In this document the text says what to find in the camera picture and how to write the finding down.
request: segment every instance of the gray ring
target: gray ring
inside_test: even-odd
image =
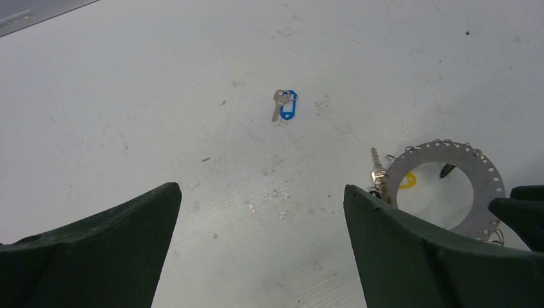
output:
[[[398,208],[396,194],[402,179],[415,167],[427,162],[444,162],[458,167],[470,180],[474,193],[472,208],[465,219],[450,231],[487,241],[497,228],[497,217],[489,210],[495,198],[504,198],[504,183],[497,168],[482,152],[468,144],[439,141],[407,148],[386,171],[385,183],[390,204]]]

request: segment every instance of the white surface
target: white surface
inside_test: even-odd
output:
[[[0,242],[175,181],[155,308],[360,307],[343,187],[372,146],[470,142],[507,191],[544,182],[543,5],[102,0],[0,38]]]

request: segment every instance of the key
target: key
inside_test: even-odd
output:
[[[289,91],[276,90],[276,93],[274,93],[276,108],[274,109],[274,114],[272,115],[272,122],[276,122],[278,120],[278,116],[280,115],[280,108],[286,103],[290,102],[290,100],[291,94],[289,93]]]
[[[370,174],[372,176],[372,182],[375,185],[382,183],[383,177],[386,175],[386,169],[380,162],[380,157],[378,156],[378,150],[372,148],[372,161],[374,161],[374,170]]]

